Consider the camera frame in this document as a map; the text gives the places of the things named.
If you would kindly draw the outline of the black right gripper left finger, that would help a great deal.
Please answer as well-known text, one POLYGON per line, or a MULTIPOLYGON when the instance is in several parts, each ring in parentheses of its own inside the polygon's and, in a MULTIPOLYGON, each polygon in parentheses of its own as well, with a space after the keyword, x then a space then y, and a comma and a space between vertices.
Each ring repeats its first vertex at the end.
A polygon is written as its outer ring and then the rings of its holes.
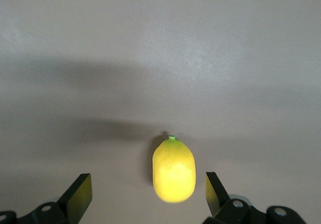
POLYGON ((21 217, 14 211, 2 211, 1 223, 79 223, 91 201, 91 175, 80 174, 56 202, 43 203, 21 217))

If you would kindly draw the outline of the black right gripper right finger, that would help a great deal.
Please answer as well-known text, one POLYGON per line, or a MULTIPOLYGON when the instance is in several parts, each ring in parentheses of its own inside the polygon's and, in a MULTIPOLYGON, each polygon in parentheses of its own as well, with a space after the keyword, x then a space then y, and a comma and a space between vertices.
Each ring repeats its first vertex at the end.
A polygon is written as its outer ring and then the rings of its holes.
POLYGON ((261 212, 241 198, 231 198, 215 172, 206 173, 206 201, 212 216, 204 223, 305 223, 291 208, 270 206, 261 212))

